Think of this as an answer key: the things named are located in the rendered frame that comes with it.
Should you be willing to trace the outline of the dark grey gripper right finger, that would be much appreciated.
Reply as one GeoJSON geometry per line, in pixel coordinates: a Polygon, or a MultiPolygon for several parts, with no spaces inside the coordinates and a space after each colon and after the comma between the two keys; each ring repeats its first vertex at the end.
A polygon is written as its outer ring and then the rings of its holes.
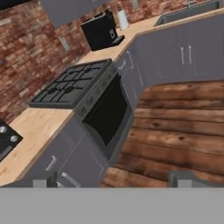
{"type": "Polygon", "coordinates": [[[198,178],[190,171],[169,171],[168,186],[176,188],[218,187],[224,188],[224,184],[214,183],[198,178]]]}

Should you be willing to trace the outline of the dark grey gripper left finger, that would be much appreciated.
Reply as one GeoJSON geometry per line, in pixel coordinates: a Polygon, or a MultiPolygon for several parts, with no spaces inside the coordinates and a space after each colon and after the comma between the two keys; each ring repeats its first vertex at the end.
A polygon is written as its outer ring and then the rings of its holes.
{"type": "Polygon", "coordinates": [[[34,175],[31,178],[23,178],[19,181],[10,183],[10,187],[57,187],[57,177],[58,173],[56,171],[44,171],[43,173],[34,175]]]}

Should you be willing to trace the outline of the grey cupboard door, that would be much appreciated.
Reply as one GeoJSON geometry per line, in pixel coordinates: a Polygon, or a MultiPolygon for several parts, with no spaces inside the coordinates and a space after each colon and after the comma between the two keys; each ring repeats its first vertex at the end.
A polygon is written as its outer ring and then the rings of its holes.
{"type": "Polygon", "coordinates": [[[52,156],[57,158],[57,162],[50,171],[60,172],[62,165],[73,151],[74,146],[84,134],[85,131],[81,127],[81,124],[73,116],[24,175],[24,178],[31,178],[34,175],[46,172],[46,167],[51,163],[52,156]]]}
{"type": "Polygon", "coordinates": [[[190,75],[196,81],[221,77],[222,28],[221,15],[193,21],[187,26],[187,45],[192,46],[190,75]]]}
{"type": "Polygon", "coordinates": [[[139,60],[145,75],[146,86],[173,83],[181,80],[181,48],[183,29],[173,26],[137,37],[139,60]]]}
{"type": "Polygon", "coordinates": [[[105,164],[97,148],[84,134],[60,169],[57,178],[58,186],[76,187],[61,176],[62,172],[65,172],[75,179],[80,187],[97,187],[104,171],[105,164]]]}

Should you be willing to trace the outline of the grey oven with dark door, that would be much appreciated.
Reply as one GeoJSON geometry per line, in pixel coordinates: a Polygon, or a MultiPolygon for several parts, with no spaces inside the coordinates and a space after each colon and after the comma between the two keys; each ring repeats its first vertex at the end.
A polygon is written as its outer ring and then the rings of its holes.
{"type": "Polygon", "coordinates": [[[111,161],[132,116],[132,108],[114,64],[96,80],[75,108],[76,119],[111,161]]]}

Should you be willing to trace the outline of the black appliance with silver knobs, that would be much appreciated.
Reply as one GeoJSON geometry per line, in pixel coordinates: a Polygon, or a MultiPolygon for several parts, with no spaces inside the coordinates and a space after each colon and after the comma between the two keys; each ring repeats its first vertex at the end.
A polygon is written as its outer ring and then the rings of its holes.
{"type": "Polygon", "coordinates": [[[0,162],[23,140],[11,126],[0,119],[0,162]]]}

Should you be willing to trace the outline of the black gas hob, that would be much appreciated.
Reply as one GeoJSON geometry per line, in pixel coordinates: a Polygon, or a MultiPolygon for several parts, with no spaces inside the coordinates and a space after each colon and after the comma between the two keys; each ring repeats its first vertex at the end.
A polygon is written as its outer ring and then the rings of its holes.
{"type": "Polygon", "coordinates": [[[101,59],[70,66],[28,105],[42,109],[74,109],[112,63],[112,59],[101,59]]]}

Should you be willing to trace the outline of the grey corner cupboard run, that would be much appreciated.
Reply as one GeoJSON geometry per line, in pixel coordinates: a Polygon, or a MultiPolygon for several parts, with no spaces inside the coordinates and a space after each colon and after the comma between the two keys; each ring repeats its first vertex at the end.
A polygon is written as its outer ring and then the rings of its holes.
{"type": "Polygon", "coordinates": [[[140,62],[138,58],[137,45],[135,42],[131,43],[128,48],[115,61],[118,73],[122,76],[122,84],[125,87],[126,94],[129,99],[130,106],[133,110],[136,109],[137,103],[144,91],[144,76],[140,69],[140,62]],[[130,51],[133,59],[134,68],[131,69],[130,57],[127,54],[130,51]],[[118,67],[126,60],[127,65],[123,70],[118,67]]]}

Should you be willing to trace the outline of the black coffee machine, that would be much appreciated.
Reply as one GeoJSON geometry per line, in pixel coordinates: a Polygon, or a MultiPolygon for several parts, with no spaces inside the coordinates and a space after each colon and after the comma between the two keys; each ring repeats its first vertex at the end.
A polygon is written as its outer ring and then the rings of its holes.
{"type": "Polygon", "coordinates": [[[125,39],[124,35],[117,35],[116,22],[110,10],[85,20],[81,24],[81,29],[92,52],[118,46],[125,39]]]}

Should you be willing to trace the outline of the grey sink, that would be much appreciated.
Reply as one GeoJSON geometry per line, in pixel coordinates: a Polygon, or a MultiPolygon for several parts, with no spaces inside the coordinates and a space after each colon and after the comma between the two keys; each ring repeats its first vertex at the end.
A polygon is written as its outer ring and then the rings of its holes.
{"type": "Polygon", "coordinates": [[[163,14],[155,23],[155,26],[164,25],[183,18],[189,18],[209,11],[218,10],[222,7],[221,0],[209,0],[204,3],[191,5],[190,7],[163,14]]]}

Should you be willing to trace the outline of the white paper towel roll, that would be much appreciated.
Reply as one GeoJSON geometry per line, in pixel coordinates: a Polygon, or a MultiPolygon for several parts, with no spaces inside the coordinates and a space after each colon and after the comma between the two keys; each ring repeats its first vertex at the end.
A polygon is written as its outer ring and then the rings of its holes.
{"type": "Polygon", "coordinates": [[[125,10],[121,7],[120,4],[117,5],[117,16],[120,25],[120,30],[126,30],[130,25],[125,13],[125,10]]]}

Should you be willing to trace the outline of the grey wall cupboard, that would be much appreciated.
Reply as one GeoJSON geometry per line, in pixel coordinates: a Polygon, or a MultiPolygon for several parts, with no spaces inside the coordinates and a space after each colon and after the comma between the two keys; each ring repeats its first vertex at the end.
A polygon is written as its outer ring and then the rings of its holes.
{"type": "Polygon", "coordinates": [[[110,0],[39,0],[55,28],[69,24],[110,0]]]}

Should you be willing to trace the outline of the black wall appliance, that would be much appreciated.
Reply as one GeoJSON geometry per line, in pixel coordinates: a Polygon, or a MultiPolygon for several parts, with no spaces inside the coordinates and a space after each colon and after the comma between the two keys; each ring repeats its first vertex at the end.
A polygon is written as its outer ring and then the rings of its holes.
{"type": "Polygon", "coordinates": [[[0,0],[0,11],[7,10],[11,7],[30,2],[31,0],[0,0]]]}

